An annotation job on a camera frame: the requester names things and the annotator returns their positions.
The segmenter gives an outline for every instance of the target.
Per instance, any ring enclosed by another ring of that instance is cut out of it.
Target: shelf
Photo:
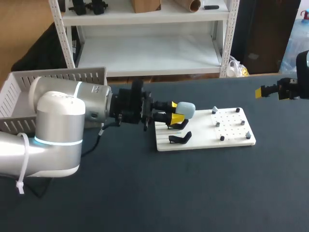
[[[101,66],[108,77],[220,72],[206,34],[86,39],[78,67]]]
[[[200,10],[187,12],[173,0],[162,0],[161,11],[136,14],[130,0],[108,1],[110,5],[105,14],[94,15],[87,11],[86,15],[77,16],[74,11],[67,11],[63,16],[65,26],[97,26],[97,25],[130,25],[176,22],[220,21],[228,19],[228,9],[224,0],[208,0],[208,5],[219,5],[218,10]]]

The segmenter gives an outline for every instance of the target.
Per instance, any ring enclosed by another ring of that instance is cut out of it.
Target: black clip
[[[177,129],[177,130],[183,130],[186,125],[188,124],[189,120],[185,119],[182,124],[173,124],[173,125],[168,125],[168,128],[173,128],[173,129]]]
[[[75,11],[77,15],[86,14],[86,5],[83,0],[72,0],[73,7],[69,8],[69,11]]]
[[[181,138],[181,137],[177,137],[174,135],[169,136],[169,143],[173,143],[173,144],[186,144],[192,137],[192,133],[191,131],[189,131],[185,137]]]

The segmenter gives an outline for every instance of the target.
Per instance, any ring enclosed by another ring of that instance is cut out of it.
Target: white plastic plate
[[[187,144],[171,144],[169,136],[184,137],[189,131],[192,133]],[[251,133],[251,138],[246,138],[246,133]],[[249,122],[242,108],[219,109],[216,114],[212,110],[198,110],[183,130],[168,129],[165,123],[155,123],[156,146],[158,151],[190,150],[202,148],[251,146],[256,140]]]

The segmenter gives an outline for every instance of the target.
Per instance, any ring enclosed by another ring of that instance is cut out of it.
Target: white plastic crate
[[[38,76],[107,85],[104,67],[11,72],[0,92],[0,131],[10,134],[35,131],[36,115],[29,108],[28,92]]]

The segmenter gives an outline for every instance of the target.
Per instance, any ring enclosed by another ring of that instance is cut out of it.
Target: black table surface
[[[308,232],[309,101],[254,98],[280,78],[145,85],[156,100],[197,110],[242,107],[256,145],[158,152],[154,125],[108,129],[78,172],[42,199],[0,180],[0,231]],[[85,132],[83,150],[97,132]]]

